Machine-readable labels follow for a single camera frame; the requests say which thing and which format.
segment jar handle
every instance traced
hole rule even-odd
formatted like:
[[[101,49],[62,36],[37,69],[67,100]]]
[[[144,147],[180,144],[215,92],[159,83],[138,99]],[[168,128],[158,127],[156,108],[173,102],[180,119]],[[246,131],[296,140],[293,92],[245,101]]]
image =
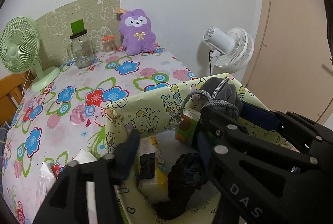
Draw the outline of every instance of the jar handle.
[[[73,54],[73,50],[72,50],[72,45],[69,44],[67,46],[67,54],[68,54],[68,57],[69,59],[72,61],[72,62],[75,62],[75,58],[74,58],[74,54]]]

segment yellow bow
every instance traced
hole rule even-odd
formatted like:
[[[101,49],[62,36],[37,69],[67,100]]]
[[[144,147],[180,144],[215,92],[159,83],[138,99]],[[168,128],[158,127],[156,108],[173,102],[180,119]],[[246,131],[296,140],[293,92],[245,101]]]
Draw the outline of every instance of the yellow bow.
[[[138,37],[138,40],[140,40],[140,38],[141,38],[142,40],[144,40],[143,35],[145,35],[145,32],[135,33],[135,34],[134,34],[135,37],[138,37],[138,36],[139,36],[139,37]]]

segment orange paper tag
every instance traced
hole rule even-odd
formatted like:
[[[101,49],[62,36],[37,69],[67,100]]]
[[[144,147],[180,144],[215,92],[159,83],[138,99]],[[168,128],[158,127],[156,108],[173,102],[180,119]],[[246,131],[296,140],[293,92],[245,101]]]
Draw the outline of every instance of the orange paper tag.
[[[127,12],[127,11],[124,10],[124,9],[116,8],[116,13],[117,13],[117,14],[124,14],[124,13],[126,13],[126,12]]]

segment wooden bed frame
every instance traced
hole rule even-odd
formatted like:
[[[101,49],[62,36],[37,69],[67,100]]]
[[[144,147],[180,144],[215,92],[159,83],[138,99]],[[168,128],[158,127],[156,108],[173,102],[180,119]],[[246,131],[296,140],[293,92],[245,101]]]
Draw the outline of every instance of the wooden bed frame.
[[[17,104],[21,103],[21,95],[24,82],[27,78],[28,72],[23,74],[11,74],[0,80],[0,124],[3,125],[5,121],[11,123],[17,106],[16,103],[12,101],[15,99]],[[33,80],[33,76],[29,75],[29,80]],[[28,89],[31,82],[27,81],[25,89]]]

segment bed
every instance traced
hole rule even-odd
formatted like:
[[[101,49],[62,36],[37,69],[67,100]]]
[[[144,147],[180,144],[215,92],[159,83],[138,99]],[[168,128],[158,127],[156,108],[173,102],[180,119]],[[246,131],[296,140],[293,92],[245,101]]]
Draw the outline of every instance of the bed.
[[[15,112],[2,167],[4,200],[22,224],[37,213],[36,186],[43,162],[59,174],[80,149],[96,158],[107,152],[104,105],[139,93],[195,79],[160,44],[156,50],[127,56],[124,48],[78,69],[60,66],[60,75],[43,91],[26,92]]]

